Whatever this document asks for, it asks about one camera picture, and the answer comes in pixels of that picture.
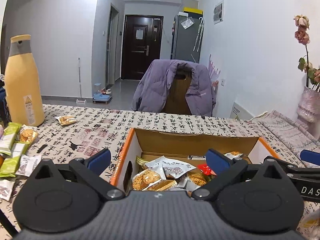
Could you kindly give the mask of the dried pink roses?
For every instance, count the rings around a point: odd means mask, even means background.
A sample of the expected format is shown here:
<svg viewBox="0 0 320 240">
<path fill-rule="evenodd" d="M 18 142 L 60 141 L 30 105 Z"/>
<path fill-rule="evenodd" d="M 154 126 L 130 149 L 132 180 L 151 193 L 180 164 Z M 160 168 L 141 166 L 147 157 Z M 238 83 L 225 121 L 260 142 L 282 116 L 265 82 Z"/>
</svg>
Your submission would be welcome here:
<svg viewBox="0 0 320 240">
<path fill-rule="evenodd" d="M 315 68 L 312 65 L 308 50 L 308 45 L 310 44 L 310 36 L 308 33 L 310 30 L 309 18 L 305 15 L 296 15 L 293 20 L 297 27 L 294 37 L 305 49 L 305 55 L 299 58 L 297 68 L 306 74 L 306 87 L 319 93 L 319 67 Z"/>
</svg>

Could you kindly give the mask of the pink woven table runner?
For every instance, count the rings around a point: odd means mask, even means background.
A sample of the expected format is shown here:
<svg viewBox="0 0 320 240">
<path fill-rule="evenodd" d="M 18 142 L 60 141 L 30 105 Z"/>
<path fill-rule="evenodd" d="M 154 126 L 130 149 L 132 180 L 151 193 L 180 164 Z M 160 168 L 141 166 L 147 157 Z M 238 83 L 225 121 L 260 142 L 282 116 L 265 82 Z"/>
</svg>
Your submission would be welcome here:
<svg viewBox="0 0 320 240">
<path fill-rule="evenodd" d="M 272 111 L 251 119 L 272 132 L 302 163 L 308 168 L 319 168 L 319 165 L 302 160 L 302 150 L 319 153 L 319 139 L 309 133 L 305 127 L 287 116 Z"/>
</svg>

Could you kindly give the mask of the dark entrance door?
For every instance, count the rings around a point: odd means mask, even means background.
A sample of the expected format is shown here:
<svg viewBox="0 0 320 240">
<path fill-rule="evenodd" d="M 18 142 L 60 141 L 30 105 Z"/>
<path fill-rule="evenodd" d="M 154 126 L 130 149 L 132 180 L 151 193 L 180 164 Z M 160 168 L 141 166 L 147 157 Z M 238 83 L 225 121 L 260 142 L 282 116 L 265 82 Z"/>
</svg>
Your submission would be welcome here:
<svg viewBox="0 0 320 240">
<path fill-rule="evenodd" d="M 122 80 L 140 80 L 151 62 L 160 58 L 162 30 L 162 16 L 125 16 L 121 56 Z"/>
</svg>

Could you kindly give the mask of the yellow thermos bottle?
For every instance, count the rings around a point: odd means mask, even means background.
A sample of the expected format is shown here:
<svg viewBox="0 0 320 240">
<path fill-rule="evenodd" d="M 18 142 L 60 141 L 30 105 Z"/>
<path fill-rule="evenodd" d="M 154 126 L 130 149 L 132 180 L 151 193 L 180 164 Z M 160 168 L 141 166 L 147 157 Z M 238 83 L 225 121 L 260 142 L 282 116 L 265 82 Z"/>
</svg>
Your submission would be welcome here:
<svg viewBox="0 0 320 240">
<path fill-rule="evenodd" d="M 10 39 L 10 50 L 4 74 L 6 100 L 12 122 L 40 126 L 44 110 L 37 66 L 31 52 L 31 36 Z"/>
</svg>

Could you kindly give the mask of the red snack bag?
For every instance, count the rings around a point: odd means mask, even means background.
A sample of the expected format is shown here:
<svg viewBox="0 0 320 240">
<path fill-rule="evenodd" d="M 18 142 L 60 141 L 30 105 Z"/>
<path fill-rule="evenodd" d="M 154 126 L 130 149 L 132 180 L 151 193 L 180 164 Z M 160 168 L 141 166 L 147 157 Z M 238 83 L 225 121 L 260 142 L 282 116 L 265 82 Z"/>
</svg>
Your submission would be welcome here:
<svg viewBox="0 0 320 240">
<path fill-rule="evenodd" d="M 216 173 L 207 164 L 200 164 L 197 168 L 206 176 L 216 176 Z"/>
</svg>

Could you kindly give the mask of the cracker snack packet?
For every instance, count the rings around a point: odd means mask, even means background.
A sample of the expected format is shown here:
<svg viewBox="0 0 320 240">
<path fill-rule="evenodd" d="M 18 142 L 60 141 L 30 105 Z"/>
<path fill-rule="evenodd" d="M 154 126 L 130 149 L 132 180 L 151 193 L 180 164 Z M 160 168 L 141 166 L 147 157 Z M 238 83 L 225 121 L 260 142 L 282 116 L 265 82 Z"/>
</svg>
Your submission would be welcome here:
<svg viewBox="0 0 320 240">
<path fill-rule="evenodd" d="M 132 189 L 135 191 L 170 191 L 184 189 L 188 172 L 196 167 L 184 161 L 161 156 L 147 161 L 140 157 L 136 163 L 143 169 L 133 176 Z"/>
</svg>

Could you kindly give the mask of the orange pumpkin cardboard box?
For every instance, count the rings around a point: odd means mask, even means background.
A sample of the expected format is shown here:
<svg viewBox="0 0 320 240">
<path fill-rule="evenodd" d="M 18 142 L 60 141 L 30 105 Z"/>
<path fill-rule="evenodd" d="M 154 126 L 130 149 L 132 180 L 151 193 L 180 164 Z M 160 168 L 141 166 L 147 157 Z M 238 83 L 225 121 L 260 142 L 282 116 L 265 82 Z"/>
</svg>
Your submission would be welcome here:
<svg viewBox="0 0 320 240">
<path fill-rule="evenodd" d="M 280 156 L 261 137 L 222 137 L 208 134 L 182 134 L 132 128 L 110 184 L 127 193 L 131 189 L 131 179 L 140 168 L 136 157 L 152 161 L 161 156 L 177 159 L 194 166 L 204 164 L 204 156 L 209 149 L 222 154 L 240 152 L 245 160 L 260 164 L 267 156 Z"/>
</svg>

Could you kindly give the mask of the white umbrella on fridge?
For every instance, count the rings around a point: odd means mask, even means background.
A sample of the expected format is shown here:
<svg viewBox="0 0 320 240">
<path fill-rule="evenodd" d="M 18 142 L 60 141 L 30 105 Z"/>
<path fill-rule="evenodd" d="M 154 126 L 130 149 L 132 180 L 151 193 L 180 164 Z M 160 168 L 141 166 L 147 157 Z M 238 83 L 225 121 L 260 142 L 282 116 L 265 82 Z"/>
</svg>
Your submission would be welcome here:
<svg viewBox="0 0 320 240">
<path fill-rule="evenodd" d="M 197 36 L 196 36 L 195 44 L 194 44 L 194 47 L 193 47 L 193 51 L 197 51 L 197 52 L 199 52 L 199 50 L 200 50 L 200 44 L 201 44 L 202 35 L 203 35 L 203 29 L 204 29 L 204 19 L 203 19 L 203 17 L 200 17 L 199 20 L 200 20 L 200 24 L 199 24 L 199 27 L 198 27 Z"/>
</svg>

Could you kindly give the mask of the wooden chair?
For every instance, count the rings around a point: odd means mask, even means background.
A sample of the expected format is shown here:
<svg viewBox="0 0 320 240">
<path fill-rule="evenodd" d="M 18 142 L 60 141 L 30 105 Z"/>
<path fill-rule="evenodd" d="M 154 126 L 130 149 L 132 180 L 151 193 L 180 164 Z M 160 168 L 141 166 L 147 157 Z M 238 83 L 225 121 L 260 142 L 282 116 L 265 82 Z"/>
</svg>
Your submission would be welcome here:
<svg viewBox="0 0 320 240">
<path fill-rule="evenodd" d="M 191 111 L 185 99 L 190 83 L 191 71 L 178 70 L 176 72 L 165 106 L 162 110 L 163 113 L 191 115 Z"/>
</svg>

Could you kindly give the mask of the purple puffer jacket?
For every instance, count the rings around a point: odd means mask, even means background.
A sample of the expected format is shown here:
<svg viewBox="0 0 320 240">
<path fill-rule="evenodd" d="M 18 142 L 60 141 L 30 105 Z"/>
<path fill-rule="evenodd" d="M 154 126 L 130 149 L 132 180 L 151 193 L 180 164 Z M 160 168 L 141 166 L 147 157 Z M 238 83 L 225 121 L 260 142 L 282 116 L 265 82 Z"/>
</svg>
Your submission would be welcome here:
<svg viewBox="0 0 320 240">
<path fill-rule="evenodd" d="M 206 66 L 182 60 L 153 60 L 136 88 L 132 109 L 212 116 L 215 104 Z"/>
</svg>

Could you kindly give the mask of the calligraphy print tablecloth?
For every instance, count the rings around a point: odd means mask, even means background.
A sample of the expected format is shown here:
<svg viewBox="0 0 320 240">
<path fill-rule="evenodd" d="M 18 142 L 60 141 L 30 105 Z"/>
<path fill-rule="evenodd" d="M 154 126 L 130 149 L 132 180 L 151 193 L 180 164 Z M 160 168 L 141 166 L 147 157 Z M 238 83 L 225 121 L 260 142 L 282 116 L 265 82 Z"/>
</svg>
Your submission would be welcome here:
<svg viewBox="0 0 320 240">
<path fill-rule="evenodd" d="M 281 158 L 302 165 L 272 132 L 257 122 L 57 105 L 45 105 L 44 112 L 45 122 L 38 128 L 39 136 L 27 151 L 27 155 L 42 155 L 43 158 L 65 164 L 76 157 L 87 158 L 103 148 L 108 148 L 112 158 L 111 165 L 101 175 L 104 180 L 112 177 L 132 128 L 222 137 L 262 137 Z M 63 115 L 75 117 L 77 123 L 61 126 L 55 117 Z"/>
</svg>

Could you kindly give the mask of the wall picture frame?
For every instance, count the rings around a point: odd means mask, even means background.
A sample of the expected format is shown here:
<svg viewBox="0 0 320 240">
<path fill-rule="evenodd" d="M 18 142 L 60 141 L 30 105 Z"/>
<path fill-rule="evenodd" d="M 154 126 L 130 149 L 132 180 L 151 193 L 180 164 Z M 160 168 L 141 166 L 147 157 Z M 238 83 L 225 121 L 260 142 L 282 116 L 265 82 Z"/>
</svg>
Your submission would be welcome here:
<svg viewBox="0 0 320 240">
<path fill-rule="evenodd" d="M 221 1 L 217 4 L 213 11 L 213 21 L 214 24 L 218 24 L 223 21 L 223 12 L 224 12 L 224 1 Z"/>
</svg>

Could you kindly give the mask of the grey refrigerator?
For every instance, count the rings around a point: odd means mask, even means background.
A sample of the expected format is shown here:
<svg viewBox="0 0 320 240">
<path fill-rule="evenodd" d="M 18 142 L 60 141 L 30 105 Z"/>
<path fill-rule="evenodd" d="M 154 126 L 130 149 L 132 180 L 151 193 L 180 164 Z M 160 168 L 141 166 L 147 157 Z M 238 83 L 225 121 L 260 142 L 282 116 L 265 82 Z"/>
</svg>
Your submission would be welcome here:
<svg viewBox="0 0 320 240">
<path fill-rule="evenodd" d="M 176 59 L 199 63 L 201 47 L 199 52 L 193 51 L 193 47 L 200 24 L 200 17 L 203 17 L 203 15 L 187 12 L 179 12 L 175 16 L 172 28 L 170 56 L 172 60 Z"/>
</svg>

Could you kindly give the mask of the white sachet on table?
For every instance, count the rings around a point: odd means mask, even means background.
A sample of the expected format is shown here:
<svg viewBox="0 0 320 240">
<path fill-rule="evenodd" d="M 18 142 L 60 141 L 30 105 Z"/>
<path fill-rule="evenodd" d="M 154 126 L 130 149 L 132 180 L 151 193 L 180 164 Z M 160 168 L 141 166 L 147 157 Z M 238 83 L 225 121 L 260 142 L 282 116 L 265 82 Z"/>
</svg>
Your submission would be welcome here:
<svg viewBox="0 0 320 240">
<path fill-rule="evenodd" d="M 42 155 L 37 155 L 34 157 L 30 157 L 27 155 L 22 155 L 20 158 L 20 165 L 18 170 L 16 171 L 16 175 L 29 177 L 32 172 L 35 170 L 37 165 L 41 162 Z"/>
</svg>

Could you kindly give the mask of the small cracker packet on table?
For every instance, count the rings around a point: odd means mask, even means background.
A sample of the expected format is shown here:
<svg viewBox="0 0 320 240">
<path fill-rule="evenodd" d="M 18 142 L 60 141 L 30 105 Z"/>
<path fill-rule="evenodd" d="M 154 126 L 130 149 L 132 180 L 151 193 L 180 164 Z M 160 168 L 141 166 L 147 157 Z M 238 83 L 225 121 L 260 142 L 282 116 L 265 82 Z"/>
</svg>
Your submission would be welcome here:
<svg viewBox="0 0 320 240">
<path fill-rule="evenodd" d="M 55 118 L 61 126 L 68 126 L 77 123 L 76 118 L 71 115 L 56 116 Z"/>
</svg>

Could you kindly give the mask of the yellow box on fridge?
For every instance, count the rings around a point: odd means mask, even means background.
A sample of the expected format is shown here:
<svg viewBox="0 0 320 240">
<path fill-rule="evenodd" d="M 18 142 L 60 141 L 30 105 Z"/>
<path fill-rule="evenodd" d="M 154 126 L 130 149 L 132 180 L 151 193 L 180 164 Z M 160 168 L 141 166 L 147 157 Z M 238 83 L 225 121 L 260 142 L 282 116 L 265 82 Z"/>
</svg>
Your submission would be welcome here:
<svg viewBox="0 0 320 240">
<path fill-rule="evenodd" d="M 203 11 L 202 11 L 202 10 L 196 9 L 196 8 L 184 7 L 184 8 L 183 8 L 183 11 L 184 11 L 184 12 L 187 12 L 187 13 L 193 13 L 193 14 L 199 14 L 199 15 L 202 15 L 202 14 L 203 14 Z"/>
</svg>

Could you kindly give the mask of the pink textured vase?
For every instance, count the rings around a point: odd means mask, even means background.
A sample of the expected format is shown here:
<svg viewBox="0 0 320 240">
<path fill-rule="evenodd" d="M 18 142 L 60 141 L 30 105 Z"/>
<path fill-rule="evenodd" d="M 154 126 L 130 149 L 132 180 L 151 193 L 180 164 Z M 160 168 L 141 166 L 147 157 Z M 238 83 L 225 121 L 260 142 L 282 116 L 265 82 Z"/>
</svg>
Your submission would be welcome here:
<svg viewBox="0 0 320 240">
<path fill-rule="evenodd" d="M 305 129 L 319 140 L 319 92 L 304 87 L 298 103 L 298 120 Z"/>
</svg>

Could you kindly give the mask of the white mop stick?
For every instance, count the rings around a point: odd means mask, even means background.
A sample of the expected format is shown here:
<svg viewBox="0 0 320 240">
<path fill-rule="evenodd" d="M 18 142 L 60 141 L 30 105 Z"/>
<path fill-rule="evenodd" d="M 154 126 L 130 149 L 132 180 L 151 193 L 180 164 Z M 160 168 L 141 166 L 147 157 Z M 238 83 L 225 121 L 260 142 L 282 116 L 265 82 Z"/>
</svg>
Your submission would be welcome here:
<svg viewBox="0 0 320 240">
<path fill-rule="evenodd" d="M 79 81 L 79 97 L 76 100 L 78 106 L 85 106 L 86 99 L 82 96 L 82 84 L 81 84 L 81 60 L 78 58 L 78 81 Z"/>
</svg>

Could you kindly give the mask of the green snack bar on table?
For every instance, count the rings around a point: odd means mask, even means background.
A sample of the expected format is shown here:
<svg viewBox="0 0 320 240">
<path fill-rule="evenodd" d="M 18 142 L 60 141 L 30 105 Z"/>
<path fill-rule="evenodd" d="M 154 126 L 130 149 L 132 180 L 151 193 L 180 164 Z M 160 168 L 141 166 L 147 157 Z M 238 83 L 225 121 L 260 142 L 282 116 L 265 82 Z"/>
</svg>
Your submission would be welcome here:
<svg viewBox="0 0 320 240">
<path fill-rule="evenodd" d="M 0 140 L 0 152 L 2 154 L 11 155 L 11 148 L 21 127 L 22 125 L 18 123 L 8 123 Z"/>
</svg>

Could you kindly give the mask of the blue pet feeder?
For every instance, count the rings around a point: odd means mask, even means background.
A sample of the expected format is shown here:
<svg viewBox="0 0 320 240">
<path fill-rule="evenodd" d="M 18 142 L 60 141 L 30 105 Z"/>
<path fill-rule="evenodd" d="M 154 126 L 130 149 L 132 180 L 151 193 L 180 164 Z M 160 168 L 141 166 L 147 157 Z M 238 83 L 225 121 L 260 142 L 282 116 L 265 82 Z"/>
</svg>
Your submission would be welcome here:
<svg viewBox="0 0 320 240">
<path fill-rule="evenodd" d="M 112 100 L 112 90 L 102 88 L 101 83 L 94 84 L 95 92 L 93 93 L 93 103 L 109 103 Z"/>
</svg>

